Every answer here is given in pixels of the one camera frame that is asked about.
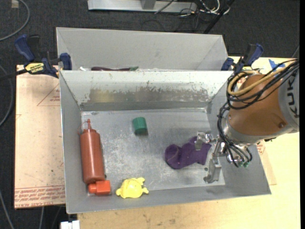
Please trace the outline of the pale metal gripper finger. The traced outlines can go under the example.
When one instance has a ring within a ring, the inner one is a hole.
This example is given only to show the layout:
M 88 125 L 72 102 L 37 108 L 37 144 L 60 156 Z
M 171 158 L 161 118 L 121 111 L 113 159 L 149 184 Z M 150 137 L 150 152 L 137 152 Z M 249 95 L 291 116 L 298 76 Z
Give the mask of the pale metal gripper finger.
M 208 167 L 208 175 L 203 179 L 206 183 L 213 183 L 219 180 L 222 166 L 218 159 L 210 159 Z
M 208 144 L 212 141 L 213 136 L 211 132 L 198 132 L 195 139 L 195 149 L 201 150 L 203 144 Z

